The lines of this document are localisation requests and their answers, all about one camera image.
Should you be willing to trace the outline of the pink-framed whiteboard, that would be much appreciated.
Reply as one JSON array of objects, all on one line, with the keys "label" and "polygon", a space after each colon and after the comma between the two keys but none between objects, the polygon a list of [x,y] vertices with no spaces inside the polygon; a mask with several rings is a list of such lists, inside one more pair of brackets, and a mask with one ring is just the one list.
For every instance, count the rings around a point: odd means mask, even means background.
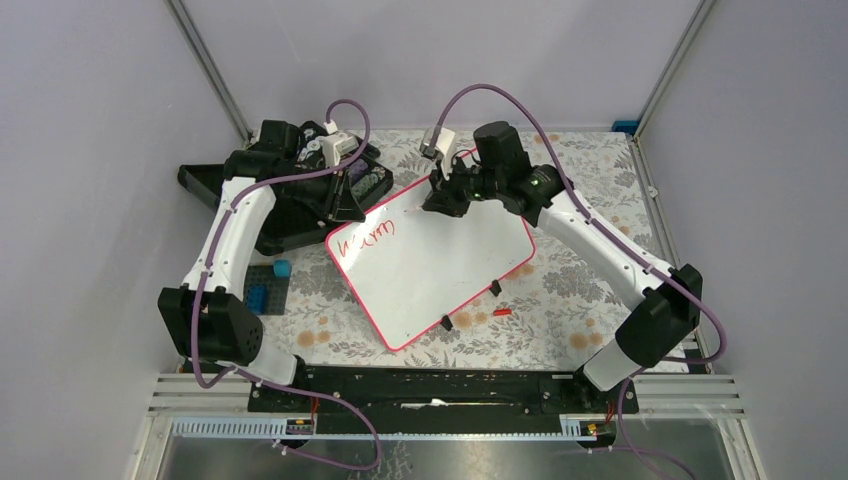
[{"label": "pink-framed whiteboard", "polygon": [[399,351],[532,259],[523,219],[497,201],[461,218],[426,212],[421,177],[332,231],[325,248],[378,337]]}]

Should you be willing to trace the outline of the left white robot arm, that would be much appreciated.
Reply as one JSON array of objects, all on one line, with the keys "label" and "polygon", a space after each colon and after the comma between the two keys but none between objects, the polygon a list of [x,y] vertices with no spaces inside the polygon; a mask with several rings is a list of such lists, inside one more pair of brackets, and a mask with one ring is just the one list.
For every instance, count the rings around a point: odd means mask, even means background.
[{"label": "left white robot arm", "polygon": [[213,225],[197,260],[177,287],[162,289],[157,307],[177,351],[195,368],[214,364],[221,372],[273,384],[272,398],[288,411],[309,401],[310,385],[297,375],[300,359],[264,339],[264,325],[247,306],[243,290],[249,261],[262,228],[281,199],[292,199],[327,220],[361,221],[350,166],[366,153],[370,136],[357,136],[327,120],[318,125],[263,128],[250,147],[234,151],[223,165]]}]

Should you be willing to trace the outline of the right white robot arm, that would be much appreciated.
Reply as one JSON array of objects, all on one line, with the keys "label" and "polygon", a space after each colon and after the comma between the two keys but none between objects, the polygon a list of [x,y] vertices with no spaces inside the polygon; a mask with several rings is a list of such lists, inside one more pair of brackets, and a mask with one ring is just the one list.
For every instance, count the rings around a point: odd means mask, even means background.
[{"label": "right white robot arm", "polygon": [[434,166],[422,207],[460,218],[474,202],[497,200],[573,250],[610,285],[630,313],[613,340],[577,370],[573,386],[577,405],[597,412],[612,400],[614,387],[667,360],[699,325],[695,303],[702,277],[694,267],[676,269],[615,232],[554,165],[531,163],[518,131],[507,122],[477,128],[473,141],[477,158],[466,165],[455,132],[426,131],[419,150]]}]

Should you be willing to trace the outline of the black poker chip case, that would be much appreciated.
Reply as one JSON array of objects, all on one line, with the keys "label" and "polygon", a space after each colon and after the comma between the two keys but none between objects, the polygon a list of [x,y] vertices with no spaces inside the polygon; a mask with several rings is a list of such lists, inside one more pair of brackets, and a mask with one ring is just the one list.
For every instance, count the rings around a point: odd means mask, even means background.
[{"label": "black poker chip case", "polygon": [[[324,169],[320,138],[326,134],[326,129],[314,121],[297,126],[265,120],[254,143],[232,152],[222,164],[182,165],[177,180],[216,210],[223,182],[236,173],[257,173],[265,180]],[[379,162],[380,156],[380,150],[369,143],[344,170],[273,185],[276,200],[262,224],[255,250],[273,256],[321,243],[332,229],[362,220],[394,185],[394,174]]]}]

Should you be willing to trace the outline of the light blue building block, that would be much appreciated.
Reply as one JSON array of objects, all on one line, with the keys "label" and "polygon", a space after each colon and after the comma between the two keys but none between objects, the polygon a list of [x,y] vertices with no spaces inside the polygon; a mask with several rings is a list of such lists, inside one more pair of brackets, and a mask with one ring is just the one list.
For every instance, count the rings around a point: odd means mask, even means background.
[{"label": "light blue building block", "polygon": [[272,265],[272,271],[276,278],[290,278],[292,272],[292,264],[289,260],[275,260]]}]

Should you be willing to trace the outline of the black building block plate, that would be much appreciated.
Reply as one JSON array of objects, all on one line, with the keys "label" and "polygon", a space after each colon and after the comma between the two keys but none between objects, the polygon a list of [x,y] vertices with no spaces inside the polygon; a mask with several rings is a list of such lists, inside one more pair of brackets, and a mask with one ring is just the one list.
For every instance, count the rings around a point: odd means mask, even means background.
[{"label": "black building block plate", "polygon": [[282,316],[290,278],[276,278],[272,265],[249,266],[244,286],[244,303],[256,315]]}]

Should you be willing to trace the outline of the blue corner bracket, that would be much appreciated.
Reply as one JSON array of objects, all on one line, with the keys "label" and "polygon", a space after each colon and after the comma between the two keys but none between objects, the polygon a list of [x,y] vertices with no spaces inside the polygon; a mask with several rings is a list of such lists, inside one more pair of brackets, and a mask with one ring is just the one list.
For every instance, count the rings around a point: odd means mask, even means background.
[{"label": "blue corner bracket", "polygon": [[616,120],[611,125],[611,131],[633,136],[636,134],[639,127],[640,122],[638,120]]}]

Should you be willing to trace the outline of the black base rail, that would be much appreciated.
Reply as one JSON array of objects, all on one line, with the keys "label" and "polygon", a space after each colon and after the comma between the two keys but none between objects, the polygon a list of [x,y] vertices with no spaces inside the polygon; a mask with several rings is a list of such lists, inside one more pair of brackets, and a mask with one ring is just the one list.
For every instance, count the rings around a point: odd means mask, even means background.
[{"label": "black base rail", "polygon": [[322,397],[254,387],[248,411],[303,414],[323,435],[555,434],[563,416],[639,411],[633,386],[597,392],[569,372],[307,365],[295,385]]}]

